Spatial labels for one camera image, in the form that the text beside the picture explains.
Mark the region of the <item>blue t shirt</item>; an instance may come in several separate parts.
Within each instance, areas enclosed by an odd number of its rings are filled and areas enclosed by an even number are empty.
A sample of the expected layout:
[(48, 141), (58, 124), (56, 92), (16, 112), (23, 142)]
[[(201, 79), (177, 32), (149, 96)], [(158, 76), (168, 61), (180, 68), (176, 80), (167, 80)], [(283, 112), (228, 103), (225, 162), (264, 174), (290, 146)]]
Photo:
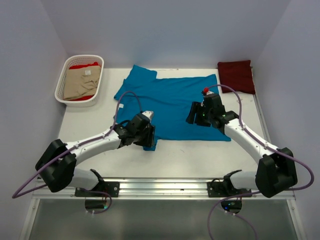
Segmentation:
[(208, 76), (158, 78), (157, 72), (134, 65), (114, 99), (123, 105), (118, 110), (117, 122), (132, 119), (139, 107), (153, 111), (155, 141), (221, 141), (231, 139), (213, 127), (188, 124), (186, 118), (192, 102), (203, 100), (202, 90), (211, 87), (218, 93), (215, 74)]

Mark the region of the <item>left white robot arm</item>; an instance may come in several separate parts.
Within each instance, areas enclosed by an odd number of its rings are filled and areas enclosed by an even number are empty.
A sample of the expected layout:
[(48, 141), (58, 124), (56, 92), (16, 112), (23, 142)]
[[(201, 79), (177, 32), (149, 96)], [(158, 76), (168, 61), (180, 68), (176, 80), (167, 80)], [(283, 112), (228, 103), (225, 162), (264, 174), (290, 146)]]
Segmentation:
[(52, 193), (74, 187), (99, 196), (107, 191), (103, 177), (94, 169), (83, 170), (78, 165), (101, 153), (131, 144), (148, 148), (154, 146), (156, 127), (152, 125), (153, 116), (154, 112), (147, 110), (91, 138), (67, 143), (54, 140), (35, 169)]

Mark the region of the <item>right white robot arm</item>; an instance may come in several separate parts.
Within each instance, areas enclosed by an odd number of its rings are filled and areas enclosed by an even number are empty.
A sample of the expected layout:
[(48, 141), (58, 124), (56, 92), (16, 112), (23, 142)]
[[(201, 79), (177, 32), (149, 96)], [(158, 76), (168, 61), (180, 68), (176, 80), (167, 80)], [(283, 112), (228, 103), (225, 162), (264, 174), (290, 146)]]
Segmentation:
[(192, 102), (186, 122), (219, 130), (257, 163), (255, 171), (239, 169), (226, 174), (221, 181), (212, 180), (208, 187), (213, 191), (232, 197), (258, 190), (263, 196), (271, 198), (297, 184), (292, 151), (287, 147), (280, 149), (256, 133), (249, 134), (250, 128), (237, 113), (225, 110), (218, 94), (210, 91), (204, 95), (202, 102)]

